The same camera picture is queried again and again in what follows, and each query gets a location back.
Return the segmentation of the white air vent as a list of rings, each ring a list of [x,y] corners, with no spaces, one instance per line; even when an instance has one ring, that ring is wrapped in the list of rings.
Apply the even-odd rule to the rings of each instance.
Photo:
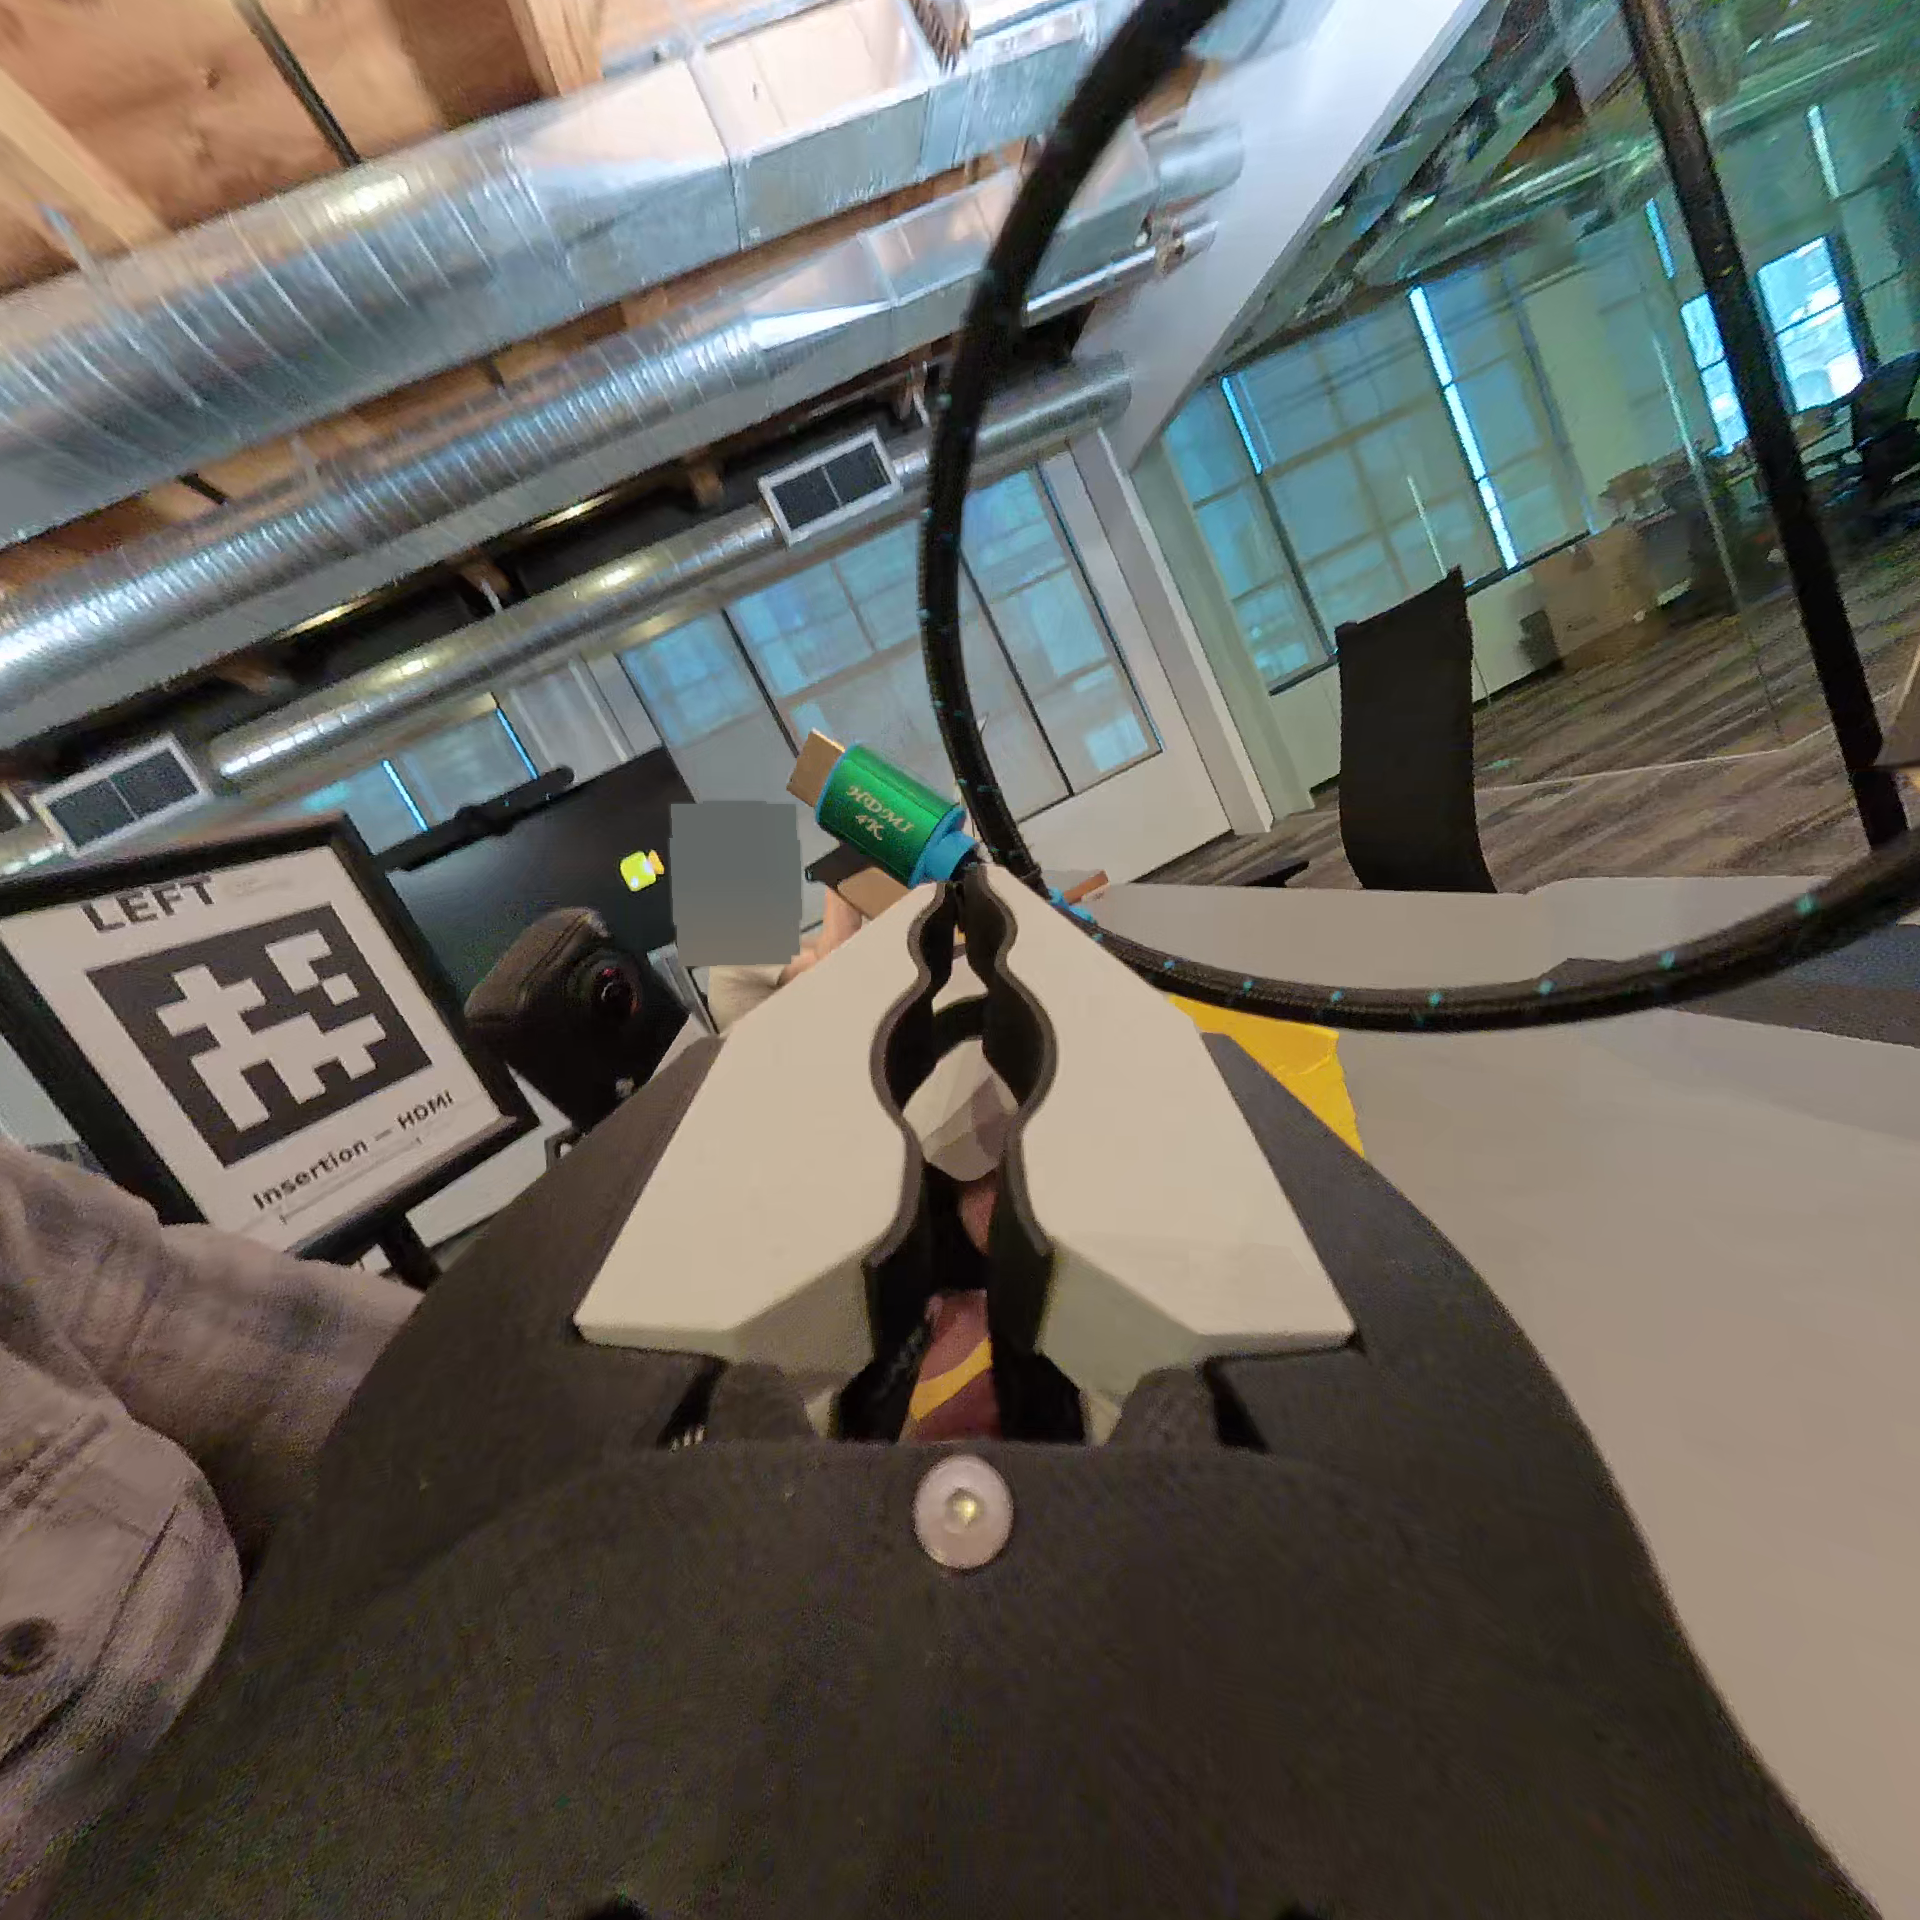
[[[178,737],[162,733],[29,794],[36,821],[71,858],[170,825],[214,798]]]
[[[839,532],[864,513],[903,495],[903,478],[885,436],[868,427],[819,447],[756,481],[763,509],[784,547]]]

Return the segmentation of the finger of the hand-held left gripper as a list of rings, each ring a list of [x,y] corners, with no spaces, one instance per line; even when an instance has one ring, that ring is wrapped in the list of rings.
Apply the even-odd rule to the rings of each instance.
[[[983,1021],[907,1021],[901,1034],[903,1182],[978,1183],[998,1172],[1018,1100],[991,1068]]]

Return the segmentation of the printed tag sign board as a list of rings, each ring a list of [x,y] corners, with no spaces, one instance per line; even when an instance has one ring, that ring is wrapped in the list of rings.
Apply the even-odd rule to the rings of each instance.
[[[7,877],[5,1039],[164,1223],[349,1261],[536,1132],[343,814]]]

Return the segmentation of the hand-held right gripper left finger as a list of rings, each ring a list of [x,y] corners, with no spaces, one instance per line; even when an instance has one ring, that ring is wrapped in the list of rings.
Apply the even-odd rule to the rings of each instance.
[[[877,1070],[930,974],[909,892],[731,1026],[579,1306],[604,1349],[871,1357],[867,1261],[912,1214],[922,1151]]]

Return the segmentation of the black office chair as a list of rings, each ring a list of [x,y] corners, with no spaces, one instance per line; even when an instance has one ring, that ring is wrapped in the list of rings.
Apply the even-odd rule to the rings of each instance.
[[[1334,628],[1338,825],[1370,892],[1490,895],[1475,798],[1472,615],[1459,566]]]

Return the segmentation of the braided hdmi cable green plug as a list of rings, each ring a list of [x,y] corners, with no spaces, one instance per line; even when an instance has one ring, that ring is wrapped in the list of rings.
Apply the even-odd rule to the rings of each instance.
[[[933,423],[919,542],[922,659],[957,801],[939,801],[867,749],[805,748],[797,761],[800,798],[819,823],[844,847],[899,883],[939,883],[960,890],[971,906],[988,906],[990,877],[1005,877],[1155,987],[1230,1012],[1397,1037],[1583,1025],[1702,1001],[1858,945],[1914,911],[1917,850],[1915,833],[1907,833],[1803,893],[1690,945],[1597,963],[1587,974],[1559,970],[1455,989],[1383,993],[1236,977],[1124,940],[1053,901],[1002,798],[965,669],[957,563],[976,442],[994,377],[1024,337],[1024,298],[1076,190],[1120,123],[1164,83],[1189,42],[1224,9],[1218,2],[1139,4],[1122,21],[1047,132],[1039,161],[1018,190],[967,306]]]

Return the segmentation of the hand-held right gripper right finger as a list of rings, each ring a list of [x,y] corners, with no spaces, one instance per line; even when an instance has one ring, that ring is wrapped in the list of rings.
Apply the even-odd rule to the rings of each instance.
[[[1330,1353],[1356,1323],[1203,1030],[1070,914],[986,883],[990,1060],[1020,1093],[1014,1326],[1048,1359]]]

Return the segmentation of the black pole with round base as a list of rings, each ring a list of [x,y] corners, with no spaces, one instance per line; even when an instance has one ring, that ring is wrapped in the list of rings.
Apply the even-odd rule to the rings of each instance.
[[[1904,803],[1895,774],[1880,767],[1878,710],[1791,431],[1788,387],[1773,361],[1767,314],[1738,243],[1672,15],[1666,2],[1621,2],[1621,13],[1702,292],[1725,350],[1855,817],[1867,845],[1886,847],[1908,827]]]

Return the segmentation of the silver ventilation ducts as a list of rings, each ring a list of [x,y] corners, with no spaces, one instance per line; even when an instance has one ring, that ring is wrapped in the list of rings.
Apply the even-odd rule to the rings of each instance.
[[[1039,137],[1134,4],[718,4],[5,295],[5,548]]]

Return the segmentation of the black monitor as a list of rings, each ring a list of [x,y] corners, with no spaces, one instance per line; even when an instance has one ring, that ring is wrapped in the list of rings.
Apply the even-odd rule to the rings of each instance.
[[[786,961],[819,902],[791,798],[694,801],[664,753],[586,781],[543,774],[376,866],[459,994],[562,908],[594,911],[636,958],[677,947],[703,970]]]

